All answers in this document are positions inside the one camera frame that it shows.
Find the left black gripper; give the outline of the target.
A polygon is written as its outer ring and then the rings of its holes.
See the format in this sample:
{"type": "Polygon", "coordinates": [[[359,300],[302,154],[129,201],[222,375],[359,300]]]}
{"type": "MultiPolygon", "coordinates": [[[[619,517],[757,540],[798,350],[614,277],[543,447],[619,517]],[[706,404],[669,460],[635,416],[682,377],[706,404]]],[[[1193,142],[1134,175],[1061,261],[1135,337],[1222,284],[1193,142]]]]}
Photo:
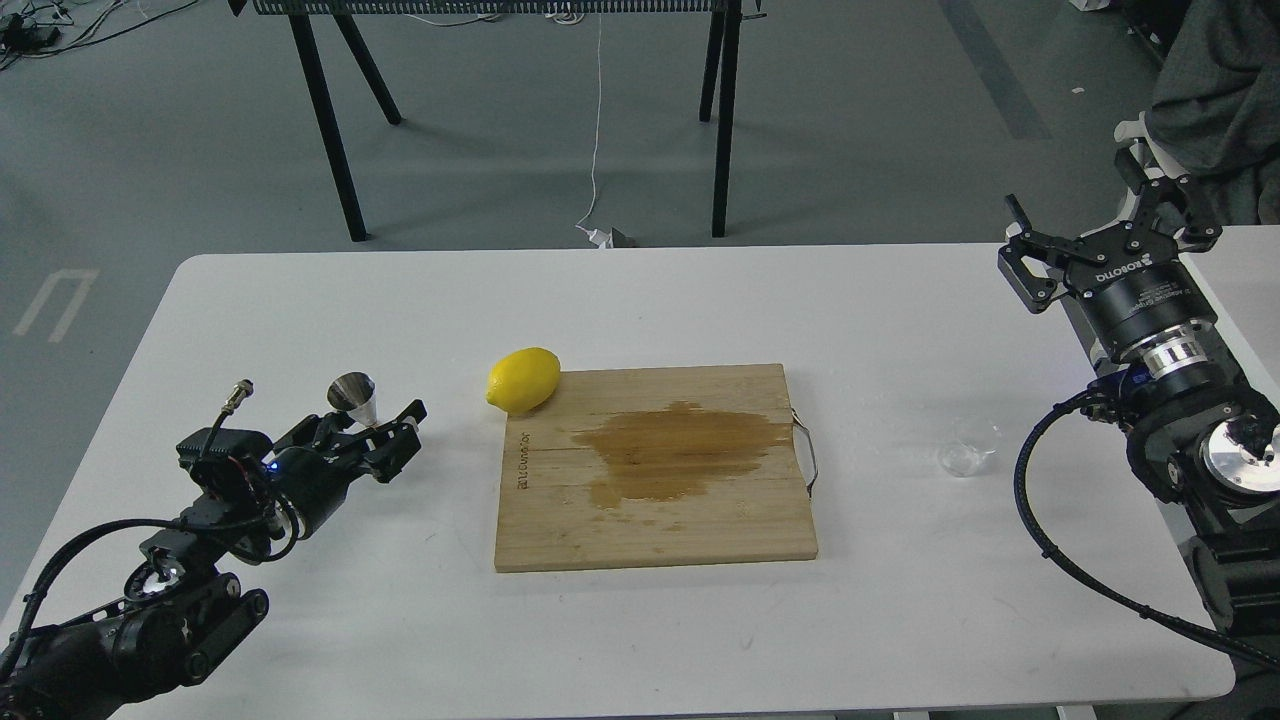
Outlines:
{"type": "Polygon", "coordinates": [[[282,434],[271,447],[268,474],[296,515],[300,538],[323,527],[358,478],[389,484],[398,477],[422,447],[419,425],[426,418],[424,401],[416,398],[392,421],[358,434],[342,433],[353,424],[347,413],[311,414],[282,434]]]}

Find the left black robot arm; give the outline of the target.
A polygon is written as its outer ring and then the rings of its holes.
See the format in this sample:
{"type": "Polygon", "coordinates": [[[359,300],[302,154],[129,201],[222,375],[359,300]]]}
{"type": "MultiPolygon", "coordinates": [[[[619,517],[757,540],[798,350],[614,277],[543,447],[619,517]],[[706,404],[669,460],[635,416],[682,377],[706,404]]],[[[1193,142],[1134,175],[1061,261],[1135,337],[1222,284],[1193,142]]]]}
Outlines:
{"type": "Polygon", "coordinates": [[[335,379],[330,411],[311,414],[273,439],[232,429],[228,418],[252,395],[239,380],[215,421],[177,446],[201,493],[178,518],[108,521],[64,543],[23,598],[3,652],[5,719],[108,719],[120,707],[206,682],[269,612],[265,591],[221,571],[284,559],[343,505],[361,477],[387,483],[420,451],[421,400],[378,420],[371,379],[335,379]],[[150,528],[143,561],[122,596],[77,618],[38,626],[54,582],[92,543],[150,528]]]}

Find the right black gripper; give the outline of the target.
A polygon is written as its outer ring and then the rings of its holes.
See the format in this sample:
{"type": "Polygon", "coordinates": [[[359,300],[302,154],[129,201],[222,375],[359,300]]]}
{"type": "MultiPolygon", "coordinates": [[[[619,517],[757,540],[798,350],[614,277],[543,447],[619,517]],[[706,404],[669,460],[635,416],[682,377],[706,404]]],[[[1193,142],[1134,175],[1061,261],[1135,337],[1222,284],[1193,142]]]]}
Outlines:
{"type": "Polygon", "coordinates": [[[1188,170],[1160,165],[1162,179],[1142,179],[1133,218],[1079,238],[1036,231],[1015,193],[997,268],[1032,314],[1075,299],[1111,363],[1130,363],[1151,337],[1180,327],[1213,325],[1219,316],[1179,259],[1208,252],[1222,227],[1188,170]]]}

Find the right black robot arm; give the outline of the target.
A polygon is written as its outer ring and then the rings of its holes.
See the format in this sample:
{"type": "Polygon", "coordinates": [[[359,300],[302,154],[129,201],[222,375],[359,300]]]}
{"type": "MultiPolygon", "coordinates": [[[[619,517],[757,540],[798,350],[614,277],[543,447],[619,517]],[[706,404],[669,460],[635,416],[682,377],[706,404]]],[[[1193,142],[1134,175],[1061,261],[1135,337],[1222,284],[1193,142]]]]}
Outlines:
{"type": "Polygon", "coordinates": [[[997,255],[1006,282],[1034,314],[1061,302],[1096,378],[1056,404],[1012,468],[1018,515],[1044,559],[1084,587],[1179,635],[1275,673],[1251,643],[1277,633],[1277,407],[1248,379],[1184,256],[1221,238],[1199,182],[1147,137],[1117,128],[1115,167],[1128,199],[1119,218],[1076,237],[1036,229],[1015,196],[997,255]],[[1212,628],[1139,603],[1071,561],[1046,533],[1027,488],[1030,456],[1071,414],[1124,433],[1133,475],[1193,525],[1190,571],[1212,628]]]}

